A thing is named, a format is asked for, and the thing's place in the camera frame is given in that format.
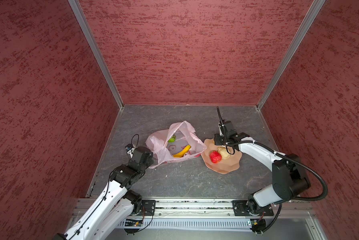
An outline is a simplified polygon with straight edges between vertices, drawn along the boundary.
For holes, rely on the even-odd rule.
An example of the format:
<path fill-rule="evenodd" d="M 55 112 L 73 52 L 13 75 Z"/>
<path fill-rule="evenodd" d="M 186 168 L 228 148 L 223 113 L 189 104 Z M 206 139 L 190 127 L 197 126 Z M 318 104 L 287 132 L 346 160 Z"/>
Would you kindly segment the beige fake fruit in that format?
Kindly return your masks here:
<path fill-rule="evenodd" d="M 221 155 L 222 160 L 228 159 L 231 155 L 228 153 L 226 147 L 218 147 L 218 153 Z"/>

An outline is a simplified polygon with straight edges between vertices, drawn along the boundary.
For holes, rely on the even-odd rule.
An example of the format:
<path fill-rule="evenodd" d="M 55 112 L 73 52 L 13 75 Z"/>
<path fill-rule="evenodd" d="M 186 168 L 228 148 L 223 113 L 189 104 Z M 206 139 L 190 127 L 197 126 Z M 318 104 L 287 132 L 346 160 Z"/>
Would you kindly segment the red fake strawberry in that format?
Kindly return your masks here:
<path fill-rule="evenodd" d="M 218 151 L 212 151 L 209 155 L 209 158 L 213 164 L 217 164 L 222 160 L 222 157 Z"/>

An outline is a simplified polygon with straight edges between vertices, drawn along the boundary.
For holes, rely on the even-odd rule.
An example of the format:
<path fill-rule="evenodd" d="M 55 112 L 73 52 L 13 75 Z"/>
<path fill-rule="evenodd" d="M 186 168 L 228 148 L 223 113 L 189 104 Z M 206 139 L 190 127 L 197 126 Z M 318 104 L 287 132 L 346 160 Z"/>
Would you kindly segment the pink scalloped bowl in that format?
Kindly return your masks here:
<path fill-rule="evenodd" d="M 227 174 L 240 167 L 242 153 L 225 146 L 216 146 L 213 139 L 204 141 L 206 150 L 201 154 L 205 165 L 220 174 Z"/>

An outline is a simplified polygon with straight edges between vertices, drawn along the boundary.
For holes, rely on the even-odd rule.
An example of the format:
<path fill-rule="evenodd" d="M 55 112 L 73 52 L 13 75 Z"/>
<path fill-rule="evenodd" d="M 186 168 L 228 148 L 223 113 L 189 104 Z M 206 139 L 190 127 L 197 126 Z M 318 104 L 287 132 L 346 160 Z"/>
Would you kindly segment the green fake fruit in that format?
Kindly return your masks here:
<path fill-rule="evenodd" d="M 175 140 L 176 140 L 176 136 L 175 135 L 172 135 L 169 139 L 168 139 L 168 143 L 173 143 L 173 142 L 175 142 Z"/>

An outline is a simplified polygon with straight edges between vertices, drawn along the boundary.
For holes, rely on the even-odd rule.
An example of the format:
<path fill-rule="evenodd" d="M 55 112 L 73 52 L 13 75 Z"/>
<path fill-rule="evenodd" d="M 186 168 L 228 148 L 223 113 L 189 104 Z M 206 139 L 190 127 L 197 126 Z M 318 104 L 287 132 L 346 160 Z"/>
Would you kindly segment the pink plastic bag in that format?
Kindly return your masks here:
<path fill-rule="evenodd" d="M 172 135 L 176 136 L 176 140 L 173 143 L 168 143 L 167 141 Z M 151 169 L 164 163 L 179 163 L 196 158 L 207 148 L 196 136 L 194 127 L 187 121 L 174 123 L 167 130 L 151 134 L 145 141 L 145 144 L 157 160 L 155 164 L 150 166 Z M 187 145 L 190 145 L 191 149 L 182 158 L 174 158 L 172 156 L 181 152 Z"/>

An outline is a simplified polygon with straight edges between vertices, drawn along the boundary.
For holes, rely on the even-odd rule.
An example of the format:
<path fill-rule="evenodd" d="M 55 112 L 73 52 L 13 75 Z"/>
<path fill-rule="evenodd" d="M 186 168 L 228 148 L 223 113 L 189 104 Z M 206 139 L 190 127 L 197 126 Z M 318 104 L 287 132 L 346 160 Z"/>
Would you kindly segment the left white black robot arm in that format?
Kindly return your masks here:
<path fill-rule="evenodd" d="M 132 144 L 125 148 L 131 157 L 128 163 L 110 173 L 101 195 L 77 223 L 66 233 L 57 233 L 54 240 L 104 240 L 122 220 L 139 212 L 142 197 L 130 188 L 153 164 L 153 153 Z"/>

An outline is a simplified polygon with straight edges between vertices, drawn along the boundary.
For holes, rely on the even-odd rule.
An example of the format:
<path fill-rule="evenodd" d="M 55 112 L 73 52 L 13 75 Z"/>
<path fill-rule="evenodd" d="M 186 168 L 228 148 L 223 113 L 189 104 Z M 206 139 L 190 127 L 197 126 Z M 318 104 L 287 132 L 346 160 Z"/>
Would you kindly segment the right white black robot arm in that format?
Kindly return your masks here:
<path fill-rule="evenodd" d="M 287 202 L 311 186 L 305 168 L 297 165 L 299 157 L 279 153 L 251 138 L 238 134 L 230 121 L 220 120 L 215 145 L 228 148 L 229 154 L 241 152 L 262 163 L 272 173 L 272 184 L 249 195 L 241 209 L 252 216 L 260 215 L 270 204 Z"/>

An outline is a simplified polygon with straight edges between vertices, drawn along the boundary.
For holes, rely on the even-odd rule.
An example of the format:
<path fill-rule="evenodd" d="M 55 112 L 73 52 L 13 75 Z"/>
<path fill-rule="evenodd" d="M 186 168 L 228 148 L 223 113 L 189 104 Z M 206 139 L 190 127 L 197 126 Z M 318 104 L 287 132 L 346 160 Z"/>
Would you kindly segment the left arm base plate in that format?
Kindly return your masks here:
<path fill-rule="evenodd" d="M 136 216 L 154 216 L 156 200 L 143 199 Z"/>

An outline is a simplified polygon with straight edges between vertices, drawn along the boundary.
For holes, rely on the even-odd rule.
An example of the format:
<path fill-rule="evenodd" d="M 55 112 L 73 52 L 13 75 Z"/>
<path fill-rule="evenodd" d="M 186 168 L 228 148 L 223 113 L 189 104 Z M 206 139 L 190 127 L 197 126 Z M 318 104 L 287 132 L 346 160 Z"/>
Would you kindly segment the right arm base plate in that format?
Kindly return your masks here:
<path fill-rule="evenodd" d="M 232 208 L 236 217 L 269 217 L 274 215 L 271 205 L 260 207 L 254 200 L 233 200 Z"/>

